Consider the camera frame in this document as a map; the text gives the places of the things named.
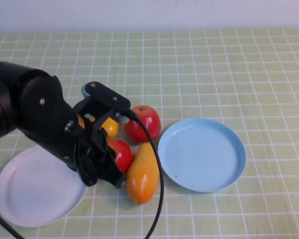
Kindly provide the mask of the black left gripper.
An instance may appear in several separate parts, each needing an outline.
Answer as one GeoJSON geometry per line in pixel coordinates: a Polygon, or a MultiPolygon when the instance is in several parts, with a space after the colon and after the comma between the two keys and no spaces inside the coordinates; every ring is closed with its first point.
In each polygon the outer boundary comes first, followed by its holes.
{"type": "Polygon", "coordinates": [[[93,122],[80,115],[77,120],[69,121],[64,131],[74,139],[73,162],[80,179],[87,187],[102,179],[120,189],[126,176],[116,165],[116,152],[108,145],[106,131],[94,128],[93,122]]]}

